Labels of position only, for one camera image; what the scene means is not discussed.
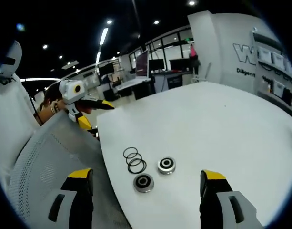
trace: o-ring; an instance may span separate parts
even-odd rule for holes
[[[141,156],[141,154],[139,154],[139,153],[130,153],[128,156],[130,156],[131,154],[135,154],[135,156],[137,156],[137,155],[139,155],[140,156],[140,160],[142,160],[142,156]],[[128,162],[128,159],[131,159],[131,158],[133,158],[133,157],[127,157],[126,158],[126,163],[127,163],[127,165],[131,162]]]
[[[140,171],[138,171],[138,172],[133,172],[132,170],[131,170],[131,163],[132,162],[134,162],[134,161],[136,161],[136,160],[140,160],[142,163],[143,163],[143,166],[142,166],[142,169],[140,170]],[[145,171],[145,169],[146,169],[146,167],[147,167],[147,163],[144,161],[144,160],[142,160],[142,159],[139,159],[139,158],[135,158],[135,159],[133,159],[132,161],[130,161],[129,163],[128,163],[128,171],[130,172],[130,173],[132,173],[132,174],[139,174],[139,173],[142,173],[143,171]]]
[[[135,153],[130,153],[130,154],[129,154],[129,155],[131,155],[131,154],[135,154],[135,155],[132,156],[132,157],[127,157],[127,156],[125,156],[125,152],[126,152],[128,149],[135,149],[135,150],[136,150]],[[123,157],[124,157],[124,158],[128,158],[128,159],[130,159],[130,158],[134,158],[137,154],[138,154],[138,150],[137,150],[137,148],[135,148],[135,147],[128,147],[128,148],[126,148],[126,149],[123,151],[123,153],[122,153]]]

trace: black rubber seal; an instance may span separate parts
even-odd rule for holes
[[[135,149],[136,152],[133,152],[133,154],[135,154],[135,155],[132,156],[132,157],[129,157],[129,155],[132,154],[132,153],[130,153],[128,156],[125,156],[125,152],[126,152],[128,149]],[[122,153],[123,157],[124,157],[124,158],[127,158],[127,159],[134,158],[137,154],[138,154],[138,150],[137,150],[137,148],[135,148],[135,147],[128,147],[128,148],[126,148],[126,149],[123,151],[123,153]]]
[[[128,156],[130,156],[131,154],[135,154],[135,156],[137,156],[137,155],[139,155],[140,156],[140,158],[137,158],[137,159],[140,159],[140,161],[139,161],[139,163],[137,163],[137,164],[134,164],[134,165],[130,165],[130,166],[138,166],[140,163],[141,163],[141,161],[142,161],[142,156],[139,154],[139,153],[130,153]],[[128,159],[131,159],[132,157],[128,157],[128,158],[126,158],[126,163],[127,163],[127,165],[131,162],[128,162]]]
[[[165,159],[169,159],[169,160],[170,160],[170,165],[165,166],[165,165],[163,164],[163,162],[164,162]],[[160,161],[160,166],[161,166],[162,168],[164,168],[164,169],[171,168],[171,167],[173,166],[173,164],[174,164],[174,162],[173,162],[173,160],[172,160],[171,158],[163,158],[163,159]]]
[[[143,163],[143,166],[142,166],[142,169],[141,169],[140,171],[138,171],[138,172],[133,172],[133,171],[131,170],[131,166],[132,166],[131,163],[133,163],[133,162],[136,161],[136,160],[140,160],[140,161]],[[147,163],[146,163],[144,160],[139,159],[139,158],[135,158],[135,159],[133,159],[132,161],[130,161],[130,162],[128,163],[128,171],[129,171],[130,173],[132,173],[132,174],[139,174],[139,173],[142,173],[143,171],[145,171],[146,167],[147,167]]]

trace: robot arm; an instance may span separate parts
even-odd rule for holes
[[[65,106],[69,111],[69,118],[77,122],[83,129],[90,130],[92,126],[88,119],[76,108],[75,103],[92,109],[114,109],[111,103],[89,96],[81,80],[62,80],[59,90]]]

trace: computer monitor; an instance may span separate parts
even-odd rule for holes
[[[99,68],[99,74],[101,76],[104,76],[113,72],[114,72],[113,63],[106,64],[105,66]]]
[[[149,60],[148,60],[148,50],[142,52],[136,58],[136,77],[149,77]]]
[[[191,69],[189,59],[170,60],[170,66],[172,70],[187,71],[187,69]]]
[[[164,65],[163,59],[149,60],[149,70],[150,71],[161,70],[164,68],[165,68],[165,65]]]

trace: glass window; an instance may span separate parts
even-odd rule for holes
[[[182,49],[183,49],[183,56],[184,58],[189,58],[189,53],[190,53],[190,43],[188,44],[183,44]]]
[[[155,51],[152,51],[152,57],[154,60],[163,59],[164,65],[165,65],[164,69],[166,69],[166,63],[165,63],[165,59],[164,59],[163,49],[156,49]]]
[[[132,53],[130,56],[130,60],[131,60],[131,68],[136,68],[136,59],[135,59],[135,56],[134,56],[134,53]]]
[[[174,42],[177,42],[177,41],[178,41],[178,34],[177,33],[163,38],[164,46],[171,44],[171,43],[174,43]]]
[[[167,69],[171,69],[170,60],[181,59],[181,48],[180,46],[170,46],[164,49],[167,61]]]
[[[157,40],[155,42],[153,42],[151,45],[151,49],[154,50],[154,49],[158,49],[158,48],[161,48],[161,40]]]
[[[187,38],[193,39],[193,35],[192,35],[191,29],[184,30],[184,31],[180,32],[180,38],[181,38],[181,41],[183,41],[183,40],[185,40]]]
[[[135,51],[135,57],[137,58],[141,54],[141,49],[138,49]]]
[[[152,60],[152,56],[151,56],[151,48],[150,48],[150,46],[149,45],[147,45],[147,48],[146,49],[148,49],[148,51],[149,51],[149,56],[148,56],[148,58],[149,58],[149,60]]]

